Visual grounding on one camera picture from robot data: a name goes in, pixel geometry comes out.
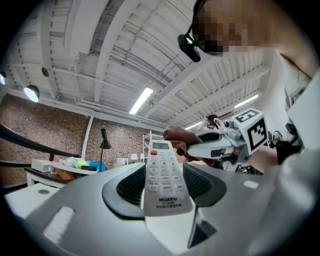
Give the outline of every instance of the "white ceiling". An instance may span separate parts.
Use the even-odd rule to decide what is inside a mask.
[[[2,69],[10,94],[34,84],[40,103],[118,123],[162,131],[234,114],[234,106],[266,89],[270,66],[258,49],[229,57],[180,49],[195,0],[56,0],[30,15],[12,41]],[[49,77],[41,68],[49,70]],[[129,111],[145,87],[153,93]]]

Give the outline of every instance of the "desk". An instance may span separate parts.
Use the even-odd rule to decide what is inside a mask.
[[[26,182],[29,186],[33,186],[35,182],[40,182],[42,184],[52,186],[55,188],[62,188],[65,184],[71,182],[72,180],[64,180],[59,175],[51,173],[50,171],[41,172],[31,167],[25,167],[26,171]]]
[[[11,211],[25,219],[34,209],[42,205],[59,189],[41,183],[28,186],[18,191],[6,194],[6,199]]]

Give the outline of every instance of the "brick wall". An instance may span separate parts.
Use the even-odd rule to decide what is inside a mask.
[[[6,95],[0,104],[0,123],[30,140],[73,154],[81,155],[88,122],[89,117],[84,115],[12,95]],[[147,129],[94,118],[86,147],[86,160],[100,160],[102,128],[105,128],[112,146],[111,149],[104,149],[102,156],[102,161],[107,163],[109,169],[116,158],[129,158],[132,153],[138,154],[139,158],[142,153],[143,135],[150,132]],[[0,160],[31,163],[32,158],[49,159],[49,154],[0,139]],[[179,163],[183,160],[183,157],[178,157]],[[25,180],[23,168],[0,168],[0,181],[3,186],[22,183]]]

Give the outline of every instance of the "white remote control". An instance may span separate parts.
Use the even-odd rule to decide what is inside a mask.
[[[146,162],[145,216],[188,213],[193,206],[170,141],[151,139]]]

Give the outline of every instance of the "sticker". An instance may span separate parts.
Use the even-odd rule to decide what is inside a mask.
[[[257,114],[259,114],[259,112],[250,109],[247,112],[244,112],[244,113],[238,115],[235,119],[237,119],[239,121],[239,123],[243,123],[244,121],[247,121],[247,120],[253,118]]]
[[[247,131],[250,141],[251,151],[259,147],[267,139],[267,129],[265,120],[262,118]]]

